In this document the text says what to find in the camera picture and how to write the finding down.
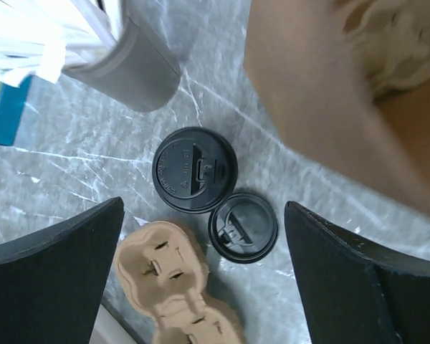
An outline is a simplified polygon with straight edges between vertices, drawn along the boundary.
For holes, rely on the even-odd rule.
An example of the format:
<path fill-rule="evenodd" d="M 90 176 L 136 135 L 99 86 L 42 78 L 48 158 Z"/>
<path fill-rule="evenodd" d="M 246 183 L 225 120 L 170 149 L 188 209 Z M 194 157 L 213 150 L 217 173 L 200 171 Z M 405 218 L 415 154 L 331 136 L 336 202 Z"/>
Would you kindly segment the black plastic cup lid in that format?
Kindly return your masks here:
<path fill-rule="evenodd" d="M 208 230 L 212 246 L 222 257 L 237 264 L 252 264 L 272 251 L 279 224 L 265 198 L 236 192 L 211 212 Z"/>

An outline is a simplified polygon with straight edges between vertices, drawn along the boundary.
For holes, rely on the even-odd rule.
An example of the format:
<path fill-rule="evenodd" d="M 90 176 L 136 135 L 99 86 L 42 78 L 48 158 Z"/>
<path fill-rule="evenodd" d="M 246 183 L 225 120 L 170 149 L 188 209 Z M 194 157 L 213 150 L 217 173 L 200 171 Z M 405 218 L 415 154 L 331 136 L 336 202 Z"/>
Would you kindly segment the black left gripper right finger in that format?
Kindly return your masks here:
<path fill-rule="evenodd" d="M 312 343 L 430 343 L 430 261 L 294 201 L 285 232 Z"/>

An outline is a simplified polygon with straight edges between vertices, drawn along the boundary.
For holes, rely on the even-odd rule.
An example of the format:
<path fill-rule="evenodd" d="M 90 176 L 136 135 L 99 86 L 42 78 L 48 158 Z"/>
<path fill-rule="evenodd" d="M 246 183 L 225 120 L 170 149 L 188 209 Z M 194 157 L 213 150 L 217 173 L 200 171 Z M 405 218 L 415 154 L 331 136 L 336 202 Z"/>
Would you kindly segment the brown pulp cup carrier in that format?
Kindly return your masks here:
<path fill-rule="evenodd" d="M 154 343 L 247 341 L 235 311 L 206 291 L 209 267 L 187 226 L 142 226 L 118 244 L 113 266 L 128 302 L 153 320 Z"/>

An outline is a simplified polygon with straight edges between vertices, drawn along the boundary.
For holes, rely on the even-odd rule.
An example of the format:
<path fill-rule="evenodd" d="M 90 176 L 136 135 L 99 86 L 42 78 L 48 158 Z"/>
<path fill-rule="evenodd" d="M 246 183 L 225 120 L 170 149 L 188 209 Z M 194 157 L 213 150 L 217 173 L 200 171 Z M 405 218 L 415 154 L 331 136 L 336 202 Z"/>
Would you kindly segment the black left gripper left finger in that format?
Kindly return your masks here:
<path fill-rule="evenodd" d="M 124 218 L 120 197 L 0 244 L 0 343 L 88 343 Z"/>

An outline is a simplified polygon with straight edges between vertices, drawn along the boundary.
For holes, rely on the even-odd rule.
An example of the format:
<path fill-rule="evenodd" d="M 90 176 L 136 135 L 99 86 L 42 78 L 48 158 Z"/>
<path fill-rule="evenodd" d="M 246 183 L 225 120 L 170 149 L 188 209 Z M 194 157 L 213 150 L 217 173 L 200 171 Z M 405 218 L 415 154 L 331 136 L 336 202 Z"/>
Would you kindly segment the brown paper bag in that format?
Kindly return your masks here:
<path fill-rule="evenodd" d="M 291 149 L 430 216 L 430 80 L 374 97 L 336 1 L 253 1 L 244 69 Z"/>

